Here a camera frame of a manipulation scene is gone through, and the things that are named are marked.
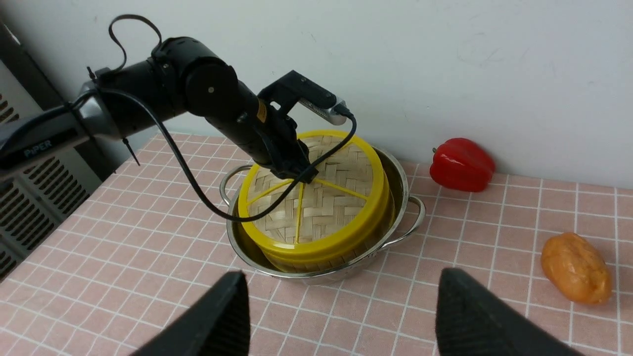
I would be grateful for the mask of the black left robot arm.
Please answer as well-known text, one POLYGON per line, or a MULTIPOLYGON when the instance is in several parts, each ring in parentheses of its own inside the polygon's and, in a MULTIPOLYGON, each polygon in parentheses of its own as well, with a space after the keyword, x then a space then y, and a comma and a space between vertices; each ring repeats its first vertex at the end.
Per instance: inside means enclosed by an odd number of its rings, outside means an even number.
MULTIPOLYGON (((1 182, 65 149, 95 136, 125 140, 156 126, 164 135, 183 175, 201 202, 228 222, 238 218, 214 206, 188 168, 176 142, 164 126, 183 113, 203 117, 263 168, 278 178, 298 182, 316 178, 316 164, 296 133, 288 113, 295 104, 316 110, 328 119, 344 102, 331 92, 291 71, 254 94, 237 78, 233 67, 193 38, 169 38, 140 63, 113 70, 104 68, 82 89, 75 101, 1 129, 1 182)), ((184 314, 134 356, 248 356, 250 311, 246 276, 227 272, 184 314)))

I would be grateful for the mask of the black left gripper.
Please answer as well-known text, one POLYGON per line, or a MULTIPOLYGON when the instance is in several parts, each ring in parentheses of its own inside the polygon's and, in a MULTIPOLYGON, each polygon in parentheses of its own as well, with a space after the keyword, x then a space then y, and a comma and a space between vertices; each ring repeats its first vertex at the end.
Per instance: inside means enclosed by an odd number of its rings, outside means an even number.
POLYGON ((294 121, 283 119, 256 96, 215 111, 213 126, 276 178, 310 183, 318 174, 311 167, 307 145, 297 137, 294 121))

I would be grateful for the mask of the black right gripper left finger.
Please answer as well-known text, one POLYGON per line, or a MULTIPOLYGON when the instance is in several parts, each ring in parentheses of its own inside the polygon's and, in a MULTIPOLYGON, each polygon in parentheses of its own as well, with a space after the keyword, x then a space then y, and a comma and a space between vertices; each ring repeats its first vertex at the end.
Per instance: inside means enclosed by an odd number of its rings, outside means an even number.
POLYGON ((225 273, 134 356, 247 356, 251 324, 246 275, 225 273))

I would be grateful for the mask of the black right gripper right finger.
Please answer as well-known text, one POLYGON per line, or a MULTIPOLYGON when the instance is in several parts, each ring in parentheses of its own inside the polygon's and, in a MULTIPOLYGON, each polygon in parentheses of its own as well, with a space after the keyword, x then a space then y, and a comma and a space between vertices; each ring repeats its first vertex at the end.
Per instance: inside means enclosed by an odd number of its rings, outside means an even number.
POLYGON ((459 268, 444 268, 435 318, 441 356, 579 356, 459 268))

